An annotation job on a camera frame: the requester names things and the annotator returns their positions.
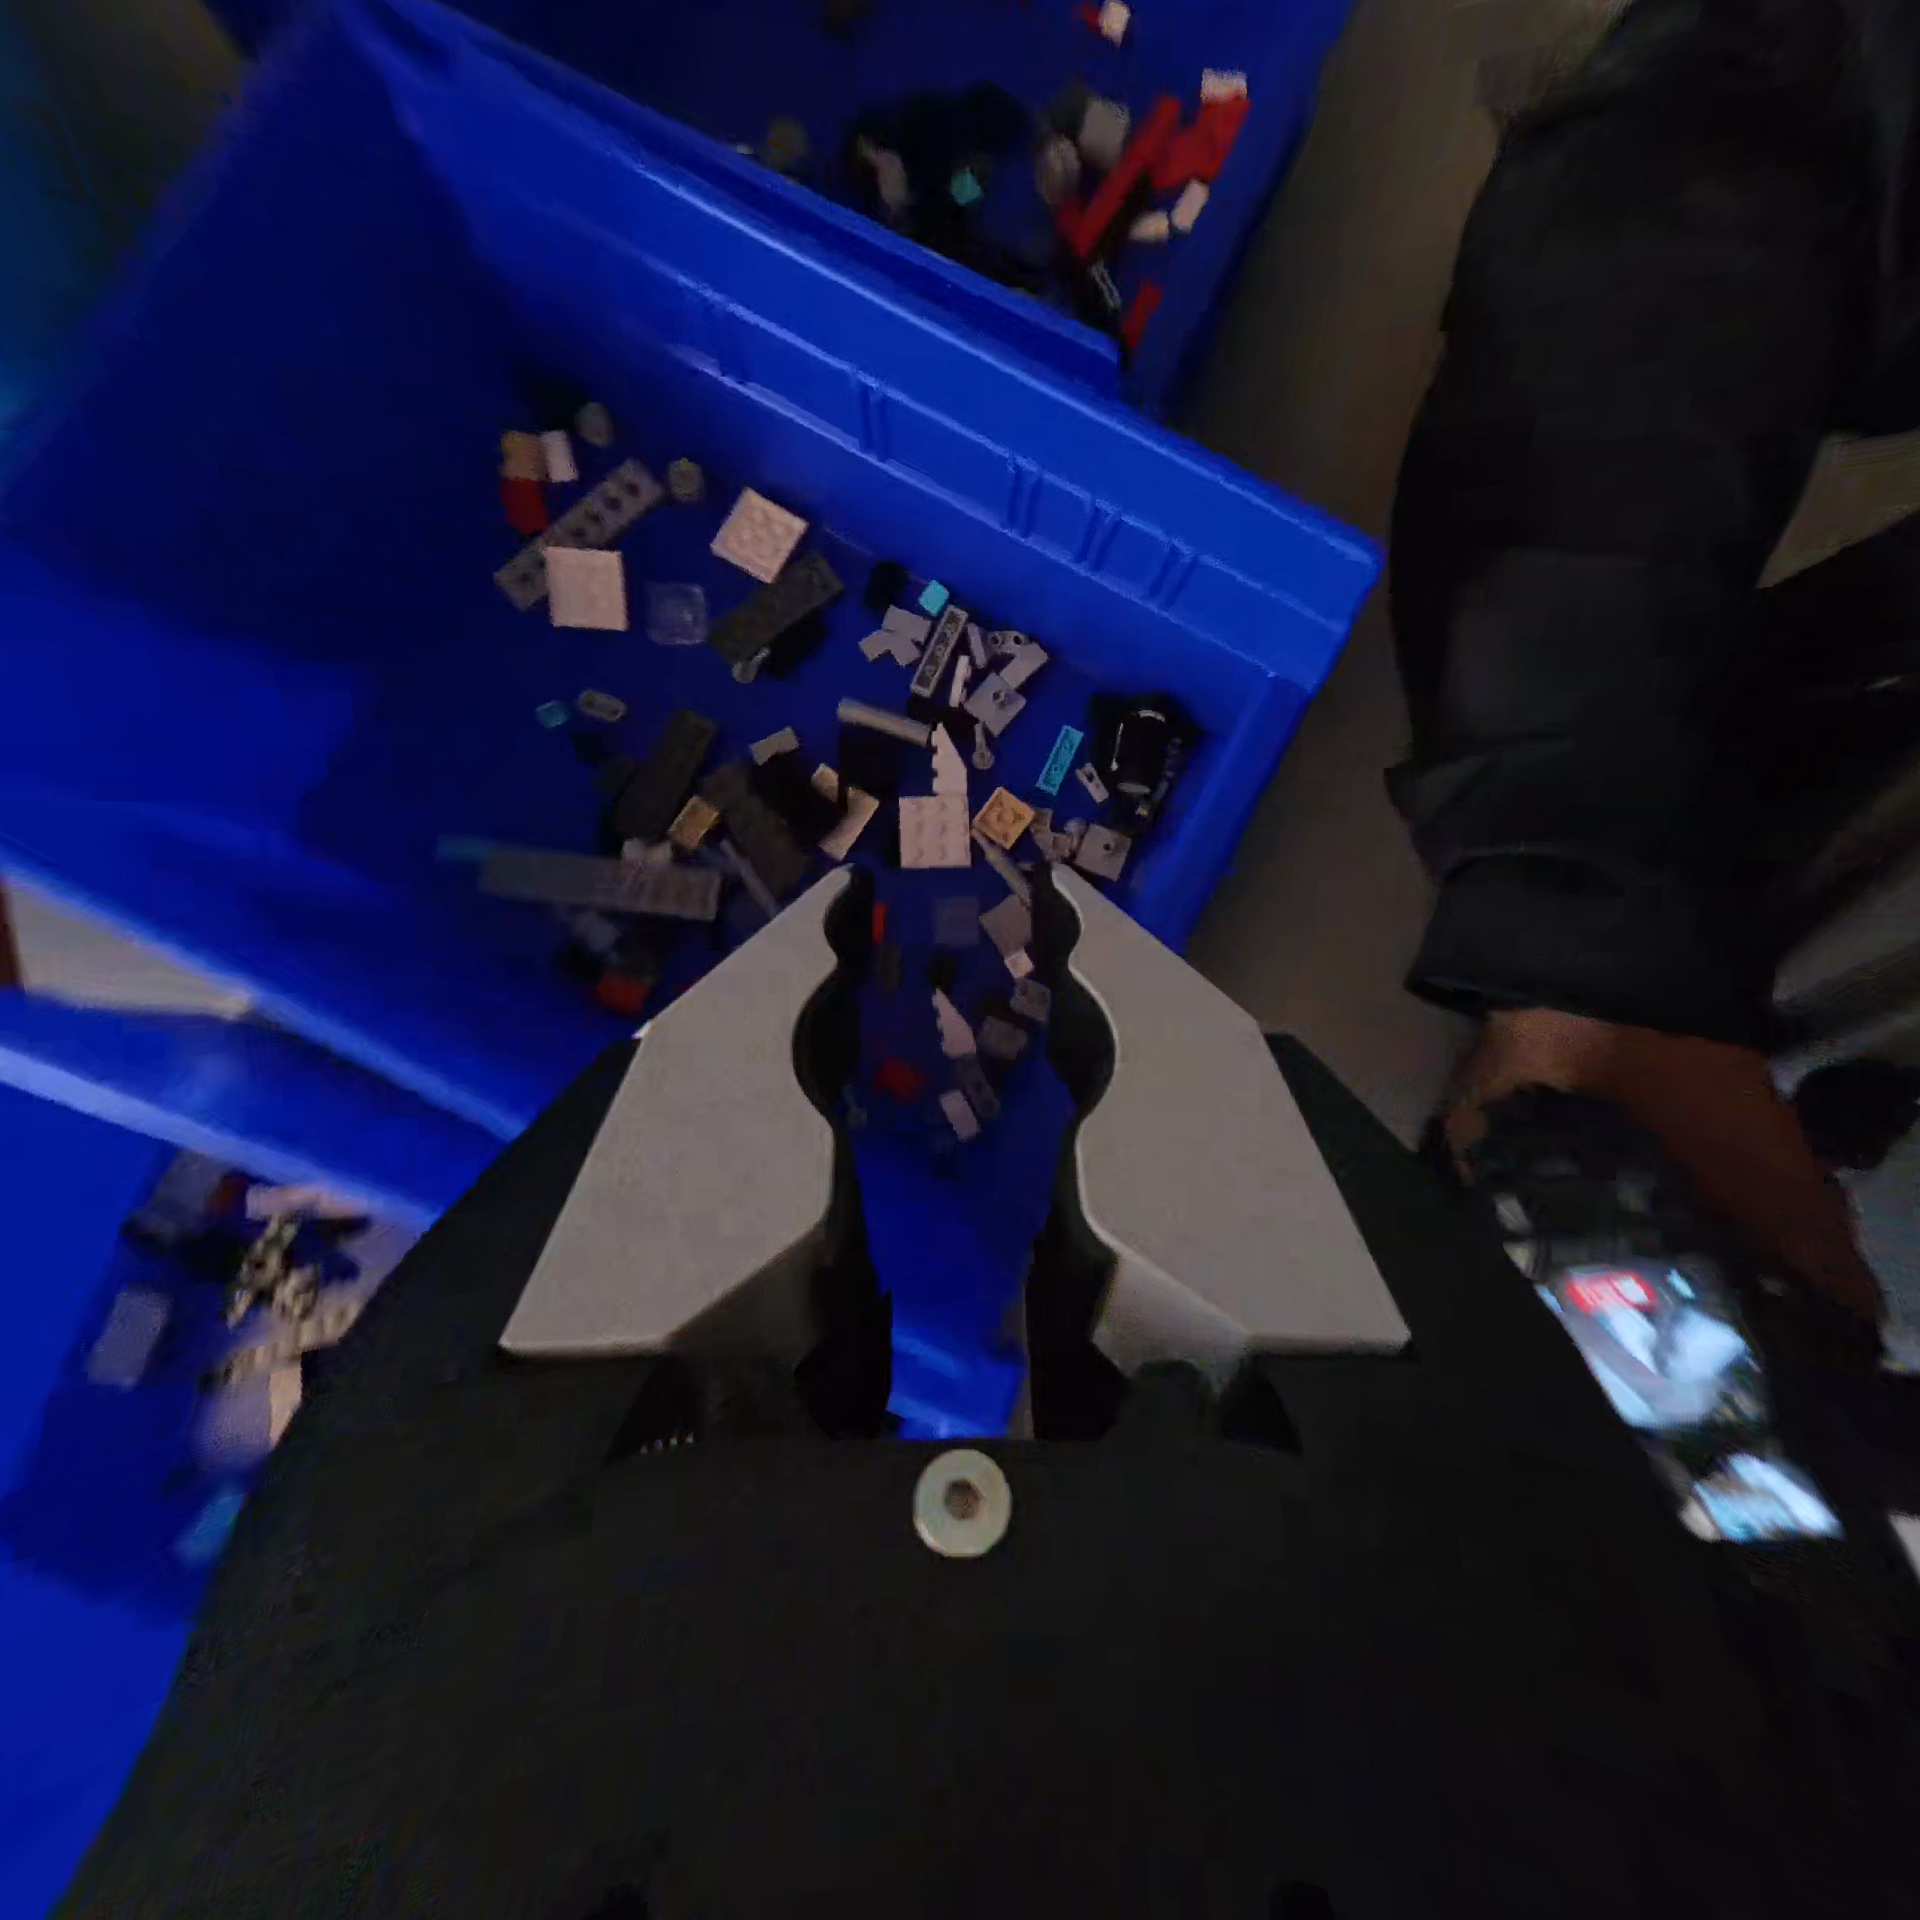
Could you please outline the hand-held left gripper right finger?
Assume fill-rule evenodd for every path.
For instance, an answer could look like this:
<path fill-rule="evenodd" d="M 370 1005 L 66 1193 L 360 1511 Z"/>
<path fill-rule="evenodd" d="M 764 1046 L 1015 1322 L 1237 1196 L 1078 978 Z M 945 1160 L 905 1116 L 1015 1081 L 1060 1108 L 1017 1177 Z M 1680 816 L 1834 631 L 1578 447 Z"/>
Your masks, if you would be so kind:
<path fill-rule="evenodd" d="M 1397 1304 L 1266 1033 L 1078 870 L 1033 879 L 1045 1060 L 1070 1100 L 1025 1268 L 1037 1434 L 1106 1429 L 1152 1369 L 1399 1358 Z"/>

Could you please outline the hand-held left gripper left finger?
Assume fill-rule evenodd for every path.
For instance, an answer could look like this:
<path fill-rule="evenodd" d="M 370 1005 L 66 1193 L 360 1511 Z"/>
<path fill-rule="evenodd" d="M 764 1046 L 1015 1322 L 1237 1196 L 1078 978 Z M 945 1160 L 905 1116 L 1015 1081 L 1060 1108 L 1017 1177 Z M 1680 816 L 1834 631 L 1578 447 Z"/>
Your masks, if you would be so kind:
<path fill-rule="evenodd" d="M 894 1426 L 845 1096 L 876 882 L 834 868 L 632 1039 L 509 1310 L 514 1359 L 649 1359 L 828 1433 Z"/>

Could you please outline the pile of small grey bricks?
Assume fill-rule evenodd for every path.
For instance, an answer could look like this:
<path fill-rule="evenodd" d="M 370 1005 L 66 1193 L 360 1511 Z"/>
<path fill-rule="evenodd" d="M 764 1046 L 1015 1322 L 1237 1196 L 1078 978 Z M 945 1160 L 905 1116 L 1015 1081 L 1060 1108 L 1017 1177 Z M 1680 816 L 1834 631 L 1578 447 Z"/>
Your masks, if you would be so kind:
<path fill-rule="evenodd" d="M 1012 1053 L 1012 895 L 1050 866 L 1138 886 L 1209 754 L 1194 708 L 709 464 L 624 455 L 612 425 L 592 402 L 501 433 L 493 584 L 546 647 L 546 785 L 439 833 L 437 866 L 629 1028 L 864 868 L 869 993 L 950 993 Z"/>

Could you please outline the pile of colourful toy bricks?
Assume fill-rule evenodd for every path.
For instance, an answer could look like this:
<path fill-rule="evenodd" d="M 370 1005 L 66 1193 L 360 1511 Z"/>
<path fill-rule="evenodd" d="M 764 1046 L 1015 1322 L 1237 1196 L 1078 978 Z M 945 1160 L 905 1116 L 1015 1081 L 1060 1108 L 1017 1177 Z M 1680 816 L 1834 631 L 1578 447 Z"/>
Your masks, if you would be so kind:
<path fill-rule="evenodd" d="M 81 1433 L 129 1501 L 118 1542 L 169 1577 L 209 1569 L 334 1351 L 415 1237 L 314 1183 L 177 1149 L 126 1215 L 80 1358 Z"/>

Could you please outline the blue plastic bin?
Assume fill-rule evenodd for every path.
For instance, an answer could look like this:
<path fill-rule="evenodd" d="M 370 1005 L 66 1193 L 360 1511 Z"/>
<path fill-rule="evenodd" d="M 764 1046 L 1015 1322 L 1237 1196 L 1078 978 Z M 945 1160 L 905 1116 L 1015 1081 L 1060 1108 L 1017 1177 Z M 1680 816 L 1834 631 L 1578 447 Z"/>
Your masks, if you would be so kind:
<path fill-rule="evenodd" d="M 538 801 L 543 639 L 496 592 L 509 426 L 588 404 L 1175 688 L 1207 761 L 1111 897 L 1178 953 L 1378 570 L 1375 551 L 1135 414 L 900 309 L 509 85 L 503 150 L 423 140 L 320 16 L 5 478 L 5 850 L 302 1000 L 503 1141 L 624 1026 L 437 866 Z M 909 1433 L 994 1433 L 1070 1100 L 1025 996 L 860 992 L 845 1096 Z"/>
<path fill-rule="evenodd" d="M 170 1684 L 306 1359 L 207 1382 L 249 1191 L 370 1215 L 362 1301 L 501 1133 L 5 850 L 5 1916 L 44 1916 Z"/>
<path fill-rule="evenodd" d="M 702 181 L 802 252 L 894 294 L 990 351 L 1064 386 L 1168 408 L 1216 332 L 1269 201 L 1310 130 L 1327 60 L 1353 4 L 1135 4 L 1135 76 L 1146 90 L 1186 90 L 1205 70 L 1245 78 L 1247 109 L 1205 205 L 1168 249 L 1128 262 L 1166 272 L 1166 301 L 1134 356 L 1056 304 L 1008 294 L 880 232 L 734 150 L 774 100 L 772 53 L 793 34 L 783 4 L 341 4 L 388 70 L 423 140 L 454 146 L 447 100 L 490 126 L 468 134 L 503 150 L 509 85 L 599 124 L 606 142 Z"/>

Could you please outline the person's right forearm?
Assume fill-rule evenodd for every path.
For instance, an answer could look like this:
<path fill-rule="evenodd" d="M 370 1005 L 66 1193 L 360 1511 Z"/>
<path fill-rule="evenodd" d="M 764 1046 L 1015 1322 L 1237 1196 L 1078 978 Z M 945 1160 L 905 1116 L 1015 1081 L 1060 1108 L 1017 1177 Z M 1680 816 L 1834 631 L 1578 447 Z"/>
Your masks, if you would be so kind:
<path fill-rule="evenodd" d="M 1833 433 L 1914 429 L 1914 4 L 1625 4 L 1462 225 L 1386 605 L 1433 882 L 1407 988 L 1761 1044 L 1760 576 Z"/>

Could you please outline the person's right hand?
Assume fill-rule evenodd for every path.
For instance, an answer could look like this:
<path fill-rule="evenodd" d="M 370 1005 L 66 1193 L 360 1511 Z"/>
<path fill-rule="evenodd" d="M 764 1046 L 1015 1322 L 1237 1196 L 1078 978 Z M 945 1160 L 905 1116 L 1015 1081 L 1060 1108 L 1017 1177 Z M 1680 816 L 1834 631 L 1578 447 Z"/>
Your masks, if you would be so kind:
<path fill-rule="evenodd" d="M 1848 1204 L 1816 1164 L 1761 1053 L 1554 1010 L 1490 1013 L 1442 1105 L 1458 1170 L 1469 1170 L 1469 1146 L 1502 1103 L 1544 1089 L 1617 1111 L 1767 1271 L 1880 1326 L 1880 1290 Z"/>

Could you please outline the pile of red grey bricks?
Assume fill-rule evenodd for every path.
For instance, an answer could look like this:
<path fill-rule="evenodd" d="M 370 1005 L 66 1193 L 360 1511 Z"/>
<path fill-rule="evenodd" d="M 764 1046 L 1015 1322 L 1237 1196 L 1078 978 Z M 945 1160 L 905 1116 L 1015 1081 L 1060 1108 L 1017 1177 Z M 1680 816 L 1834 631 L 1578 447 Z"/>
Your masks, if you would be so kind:
<path fill-rule="evenodd" d="M 1245 78 L 1135 76 L 1135 4 L 783 4 L 774 100 L 734 150 L 1134 356 L 1205 205 Z"/>

